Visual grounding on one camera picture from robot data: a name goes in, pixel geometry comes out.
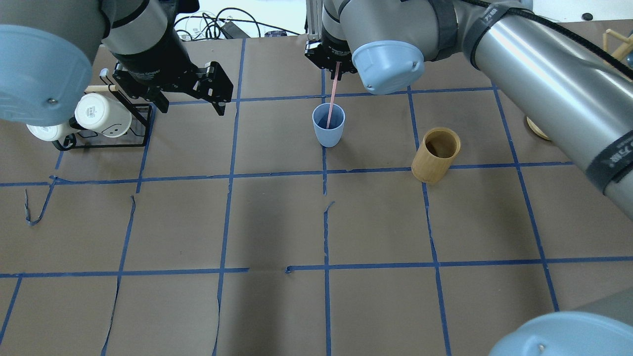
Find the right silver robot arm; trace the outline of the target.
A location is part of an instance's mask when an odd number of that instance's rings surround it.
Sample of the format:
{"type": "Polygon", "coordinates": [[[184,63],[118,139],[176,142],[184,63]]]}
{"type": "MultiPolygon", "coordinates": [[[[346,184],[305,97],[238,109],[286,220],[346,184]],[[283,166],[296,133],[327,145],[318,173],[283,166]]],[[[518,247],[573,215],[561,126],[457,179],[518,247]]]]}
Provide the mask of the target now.
{"type": "Polygon", "coordinates": [[[529,0],[308,0],[307,57],[392,94],[463,53],[632,216],[632,70],[529,0]]]}

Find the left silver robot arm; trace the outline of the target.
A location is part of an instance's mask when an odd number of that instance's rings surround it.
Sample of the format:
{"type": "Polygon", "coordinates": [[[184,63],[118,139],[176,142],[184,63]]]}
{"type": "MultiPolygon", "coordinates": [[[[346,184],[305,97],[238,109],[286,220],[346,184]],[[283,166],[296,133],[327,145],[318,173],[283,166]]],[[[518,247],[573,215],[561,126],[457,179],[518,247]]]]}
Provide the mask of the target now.
{"type": "Polygon", "coordinates": [[[129,97],[165,113],[165,93],[183,93],[223,115],[233,83],[215,61],[194,65],[174,28],[178,14],[198,9],[196,0],[3,0],[0,117],[32,126],[69,120],[101,45],[129,97]]]}

